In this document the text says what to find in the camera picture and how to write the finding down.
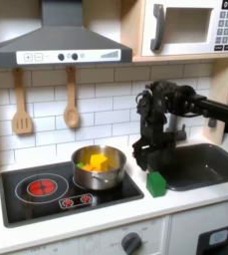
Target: oven window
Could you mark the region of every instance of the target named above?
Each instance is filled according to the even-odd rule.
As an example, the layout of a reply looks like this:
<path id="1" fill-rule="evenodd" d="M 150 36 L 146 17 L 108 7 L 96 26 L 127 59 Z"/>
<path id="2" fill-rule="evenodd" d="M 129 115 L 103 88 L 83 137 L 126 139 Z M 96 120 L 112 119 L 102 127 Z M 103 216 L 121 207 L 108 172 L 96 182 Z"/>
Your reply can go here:
<path id="1" fill-rule="evenodd" d="M 164 43 L 205 43 L 211 13 L 212 9 L 167 8 Z"/>

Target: range hood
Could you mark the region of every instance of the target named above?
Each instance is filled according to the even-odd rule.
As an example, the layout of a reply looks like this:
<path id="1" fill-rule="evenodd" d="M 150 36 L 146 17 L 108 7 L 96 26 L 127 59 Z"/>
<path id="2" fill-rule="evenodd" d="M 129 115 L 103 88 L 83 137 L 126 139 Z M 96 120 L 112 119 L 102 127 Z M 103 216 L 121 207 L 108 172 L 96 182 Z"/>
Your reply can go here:
<path id="1" fill-rule="evenodd" d="M 83 0 L 42 0 L 42 28 L 0 43 L 0 68 L 128 63 L 132 49 L 83 27 Z"/>

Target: green object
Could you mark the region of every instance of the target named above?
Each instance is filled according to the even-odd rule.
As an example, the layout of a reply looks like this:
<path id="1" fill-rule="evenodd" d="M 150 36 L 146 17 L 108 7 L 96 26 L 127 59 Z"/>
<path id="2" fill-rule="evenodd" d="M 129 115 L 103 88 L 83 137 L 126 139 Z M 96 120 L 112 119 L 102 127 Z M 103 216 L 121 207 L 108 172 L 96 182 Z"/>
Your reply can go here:
<path id="1" fill-rule="evenodd" d="M 151 172 L 147 175 L 146 188 L 153 197 L 165 195 L 166 181 L 159 172 Z"/>
<path id="2" fill-rule="evenodd" d="M 78 164 L 77 164 L 77 167 L 79 167 L 79 168 L 84 168 L 84 165 L 83 165 L 82 163 L 78 163 Z"/>

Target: microwave door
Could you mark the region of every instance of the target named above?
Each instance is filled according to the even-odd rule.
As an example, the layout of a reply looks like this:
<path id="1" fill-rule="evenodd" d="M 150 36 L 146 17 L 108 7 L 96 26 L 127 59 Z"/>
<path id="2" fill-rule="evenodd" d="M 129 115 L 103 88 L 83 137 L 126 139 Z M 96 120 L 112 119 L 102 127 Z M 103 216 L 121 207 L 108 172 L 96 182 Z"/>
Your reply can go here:
<path id="1" fill-rule="evenodd" d="M 222 2 L 194 2 L 146 1 L 143 56 L 214 52 Z"/>

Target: metal pot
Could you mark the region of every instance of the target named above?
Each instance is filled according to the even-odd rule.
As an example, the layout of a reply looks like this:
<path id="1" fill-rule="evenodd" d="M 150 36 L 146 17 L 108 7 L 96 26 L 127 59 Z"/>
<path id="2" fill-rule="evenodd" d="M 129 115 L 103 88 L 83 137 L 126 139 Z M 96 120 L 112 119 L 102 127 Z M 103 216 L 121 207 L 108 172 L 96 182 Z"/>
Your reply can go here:
<path id="1" fill-rule="evenodd" d="M 93 154 L 103 154 L 108 158 L 109 171 L 86 171 L 77 167 L 77 164 L 80 162 L 83 164 L 90 164 L 91 155 Z M 82 147 L 73 153 L 71 161 L 74 165 L 74 181 L 81 187 L 93 190 L 104 190 L 117 186 L 123 180 L 123 167 L 126 163 L 126 157 L 122 151 L 114 147 L 105 145 Z"/>

